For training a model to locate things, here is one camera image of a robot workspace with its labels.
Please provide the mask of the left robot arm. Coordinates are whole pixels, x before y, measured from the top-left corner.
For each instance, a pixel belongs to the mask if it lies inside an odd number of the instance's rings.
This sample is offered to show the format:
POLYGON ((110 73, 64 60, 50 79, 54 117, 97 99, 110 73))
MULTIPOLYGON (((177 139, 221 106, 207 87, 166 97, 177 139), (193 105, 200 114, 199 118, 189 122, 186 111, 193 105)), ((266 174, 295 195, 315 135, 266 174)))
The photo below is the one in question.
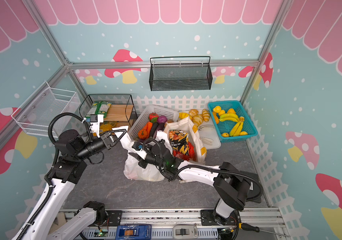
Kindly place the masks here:
POLYGON ((45 174, 46 187, 27 221, 14 236, 15 240, 73 240, 90 225, 102 226, 108 222, 105 205, 90 201, 70 221, 50 233, 61 206, 80 181, 90 157, 110 150, 127 134, 127 128, 114 128, 99 134, 95 139, 92 130, 99 131, 103 118, 93 115, 91 122, 73 113, 62 113, 53 118, 48 127, 48 136, 55 147, 51 168, 45 174), (55 123, 64 117, 73 117, 83 123, 89 141, 85 142, 76 130, 63 132, 58 139, 53 136, 55 123))

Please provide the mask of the white plastic grocery bag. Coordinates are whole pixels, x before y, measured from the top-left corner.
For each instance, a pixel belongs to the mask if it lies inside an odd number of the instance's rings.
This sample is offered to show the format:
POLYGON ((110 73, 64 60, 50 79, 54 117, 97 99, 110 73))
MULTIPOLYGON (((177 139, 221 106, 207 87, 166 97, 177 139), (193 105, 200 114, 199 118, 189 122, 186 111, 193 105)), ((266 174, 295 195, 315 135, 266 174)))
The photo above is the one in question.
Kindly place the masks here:
POLYGON ((148 138, 144 141, 134 141, 127 132, 128 127, 114 128, 117 130, 116 137, 120 137, 120 143, 124 150, 128 151, 127 159, 125 161, 124 175, 129 180, 148 181, 148 182, 160 182, 165 179, 161 174, 157 166, 147 163, 145 158, 147 152, 142 148, 144 143, 147 143, 147 147, 155 147, 158 149, 157 143, 164 146, 169 153, 173 152, 171 143, 169 141, 168 134, 163 131, 157 131, 156 138, 148 138), (134 144, 139 144, 139 150, 134 148, 134 144))

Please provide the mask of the round bread roll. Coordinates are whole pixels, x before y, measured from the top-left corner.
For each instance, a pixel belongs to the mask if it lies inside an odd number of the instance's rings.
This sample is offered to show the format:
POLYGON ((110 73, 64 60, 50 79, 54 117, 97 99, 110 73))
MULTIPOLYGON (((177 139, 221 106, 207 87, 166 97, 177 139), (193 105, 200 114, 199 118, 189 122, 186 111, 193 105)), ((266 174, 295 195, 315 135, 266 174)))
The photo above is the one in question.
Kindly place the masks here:
POLYGON ((199 111, 197 110, 197 109, 191 109, 190 111, 189 111, 189 115, 190 115, 190 117, 194 117, 194 116, 197 116, 199 114, 199 111))

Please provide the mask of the green snack bag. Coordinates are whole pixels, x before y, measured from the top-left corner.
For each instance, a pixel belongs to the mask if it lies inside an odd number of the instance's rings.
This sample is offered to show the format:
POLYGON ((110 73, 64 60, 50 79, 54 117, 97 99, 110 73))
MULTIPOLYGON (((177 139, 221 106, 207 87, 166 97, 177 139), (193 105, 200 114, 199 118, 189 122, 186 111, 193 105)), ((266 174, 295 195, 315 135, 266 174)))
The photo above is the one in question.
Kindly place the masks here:
POLYGON ((90 118, 91 115, 103 115, 104 118, 106 118, 111 105, 110 102, 106 101, 94 102, 91 109, 86 114, 86 118, 90 118))

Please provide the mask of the large croissant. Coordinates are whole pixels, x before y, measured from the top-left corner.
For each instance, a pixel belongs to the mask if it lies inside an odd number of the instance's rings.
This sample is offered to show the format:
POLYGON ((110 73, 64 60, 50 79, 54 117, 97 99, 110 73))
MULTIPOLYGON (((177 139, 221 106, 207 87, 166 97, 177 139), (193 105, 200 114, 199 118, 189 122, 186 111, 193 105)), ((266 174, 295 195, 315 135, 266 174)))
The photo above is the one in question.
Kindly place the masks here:
POLYGON ((195 126, 199 127, 204 122, 204 118, 202 115, 193 116, 193 123, 195 126))

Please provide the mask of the grey switch box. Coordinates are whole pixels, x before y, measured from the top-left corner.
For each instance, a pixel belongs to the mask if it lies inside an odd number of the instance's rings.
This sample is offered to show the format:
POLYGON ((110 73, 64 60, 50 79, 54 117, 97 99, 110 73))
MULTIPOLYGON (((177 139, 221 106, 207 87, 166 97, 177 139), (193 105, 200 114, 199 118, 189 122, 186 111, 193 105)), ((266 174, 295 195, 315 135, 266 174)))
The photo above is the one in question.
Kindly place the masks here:
POLYGON ((176 225, 173 227, 173 238, 175 240, 193 240, 198 238, 196 225, 176 225))

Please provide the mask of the black flat box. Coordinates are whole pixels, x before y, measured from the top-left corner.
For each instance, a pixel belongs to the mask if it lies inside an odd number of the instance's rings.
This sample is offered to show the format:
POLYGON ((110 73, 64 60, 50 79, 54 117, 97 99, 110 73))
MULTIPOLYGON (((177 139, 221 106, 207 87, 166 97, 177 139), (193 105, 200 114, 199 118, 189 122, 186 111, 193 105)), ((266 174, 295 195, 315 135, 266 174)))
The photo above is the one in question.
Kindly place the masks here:
POLYGON ((259 176, 255 173, 244 172, 244 174, 256 181, 250 181, 250 189, 248 192, 247 202, 261 203, 264 193, 263 186, 260 183, 259 176))

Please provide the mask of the white plastic tray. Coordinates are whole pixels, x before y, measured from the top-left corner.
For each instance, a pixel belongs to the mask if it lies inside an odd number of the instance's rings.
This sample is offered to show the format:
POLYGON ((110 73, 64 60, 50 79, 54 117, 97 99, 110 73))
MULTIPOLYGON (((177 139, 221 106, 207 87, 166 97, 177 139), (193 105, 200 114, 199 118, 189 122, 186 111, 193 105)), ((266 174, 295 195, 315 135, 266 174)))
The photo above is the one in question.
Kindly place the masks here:
POLYGON ((191 129, 197 131, 203 146, 207 150, 218 149, 221 146, 221 142, 214 127, 214 122, 212 121, 208 110, 191 109, 179 113, 179 120, 186 117, 189 117, 192 121, 193 126, 191 129))

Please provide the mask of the yellow snack pack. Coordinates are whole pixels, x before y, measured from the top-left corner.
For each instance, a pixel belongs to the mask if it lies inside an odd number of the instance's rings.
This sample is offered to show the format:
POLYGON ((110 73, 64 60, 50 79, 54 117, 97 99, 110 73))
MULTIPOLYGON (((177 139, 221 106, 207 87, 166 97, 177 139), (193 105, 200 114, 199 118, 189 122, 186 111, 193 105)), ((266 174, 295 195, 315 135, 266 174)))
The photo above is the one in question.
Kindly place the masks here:
POLYGON ((104 132, 112 131, 113 128, 116 127, 116 125, 117 125, 116 122, 103 122, 103 124, 100 125, 99 132, 100 134, 102 134, 104 132))

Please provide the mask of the red chips bag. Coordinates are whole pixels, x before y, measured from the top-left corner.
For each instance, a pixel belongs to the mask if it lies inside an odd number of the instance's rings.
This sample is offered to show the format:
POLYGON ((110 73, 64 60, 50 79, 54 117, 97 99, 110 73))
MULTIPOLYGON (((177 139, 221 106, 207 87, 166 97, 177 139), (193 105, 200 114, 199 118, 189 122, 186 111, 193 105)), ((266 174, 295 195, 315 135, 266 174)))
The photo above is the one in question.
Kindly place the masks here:
POLYGON ((195 148, 190 142, 173 148, 173 155, 184 161, 194 161, 196 158, 195 148))

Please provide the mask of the yellow lemon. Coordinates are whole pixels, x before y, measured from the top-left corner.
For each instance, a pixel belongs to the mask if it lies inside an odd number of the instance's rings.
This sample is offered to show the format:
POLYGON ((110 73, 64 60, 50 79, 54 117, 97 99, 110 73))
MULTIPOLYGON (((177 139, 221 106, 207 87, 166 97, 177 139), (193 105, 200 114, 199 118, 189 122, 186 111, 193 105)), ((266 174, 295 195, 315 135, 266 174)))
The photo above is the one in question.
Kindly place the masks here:
POLYGON ((221 110, 222 110, 222 108, 220 106, 216 106, 216 107, 213 108, 213 112, 215 112, 217 114, 220 113, 221 110))

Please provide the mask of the white canvas tote bag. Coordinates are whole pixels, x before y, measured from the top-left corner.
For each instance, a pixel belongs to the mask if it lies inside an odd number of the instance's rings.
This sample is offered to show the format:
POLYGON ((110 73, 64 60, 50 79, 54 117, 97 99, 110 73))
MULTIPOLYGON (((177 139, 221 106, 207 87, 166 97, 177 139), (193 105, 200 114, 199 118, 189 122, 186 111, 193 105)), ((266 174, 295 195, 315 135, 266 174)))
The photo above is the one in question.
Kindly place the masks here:
POLYGON ((203 146, 199 134, 196 130, 192 130, 193 123, 190 119, 185 118, 177 123, 166 125, 165 132, 168 134, 170 130, 180 130, 189 134, 189 141, 195 148, 196 158, 194 161, 184 161, 179 167, 179 175, 188 182, 199 182, 206 185, 212 184, 210 173, 198 168, 199 165, 205 164, 207 149, 203 146))

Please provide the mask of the red tomato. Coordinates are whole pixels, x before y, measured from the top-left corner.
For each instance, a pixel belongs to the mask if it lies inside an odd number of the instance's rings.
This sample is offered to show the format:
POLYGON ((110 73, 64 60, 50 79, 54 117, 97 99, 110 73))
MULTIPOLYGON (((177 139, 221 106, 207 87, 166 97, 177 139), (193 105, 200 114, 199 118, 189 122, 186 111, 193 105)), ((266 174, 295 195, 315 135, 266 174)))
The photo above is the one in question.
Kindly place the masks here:
POLYGON ((159 115, 156 113, 150 113, 149 114, 149 121, 151 123, 156 123, 158 121, 159 115))

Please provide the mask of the yellow black chips bag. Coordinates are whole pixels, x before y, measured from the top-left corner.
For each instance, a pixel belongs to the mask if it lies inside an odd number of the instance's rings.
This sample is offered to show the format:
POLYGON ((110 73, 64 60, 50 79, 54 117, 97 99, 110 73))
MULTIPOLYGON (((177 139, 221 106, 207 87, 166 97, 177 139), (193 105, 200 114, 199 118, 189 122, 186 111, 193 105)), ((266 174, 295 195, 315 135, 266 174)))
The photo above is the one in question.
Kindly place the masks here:
POLYGON ((189 141, 189 134, 180 130, 169 131, 169 141, 172 148, 187 144, 189 141))

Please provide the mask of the black screwdriver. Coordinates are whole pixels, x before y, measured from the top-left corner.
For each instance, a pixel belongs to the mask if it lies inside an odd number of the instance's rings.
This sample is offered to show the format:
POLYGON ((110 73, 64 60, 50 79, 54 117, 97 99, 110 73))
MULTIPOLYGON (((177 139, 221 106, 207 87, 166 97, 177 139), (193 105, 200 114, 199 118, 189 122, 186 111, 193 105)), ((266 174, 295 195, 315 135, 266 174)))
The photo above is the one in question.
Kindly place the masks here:
POLYGON ((290 238, 289 235, 285 235, 285 234, 281 234, 281 233, 275 233, 275 232, 271 232, 271 231, 267 231, 267 230, 262 230, 259 227, 255 227, 246 223, 239 223, 238 224, 238 228, 244 231, 249 231, 249 232, 264 232, 264 233, 268 233, 268 234, 272 234, 272 235, 277 235, 279 237, 286 237, 286 238, 290 238))

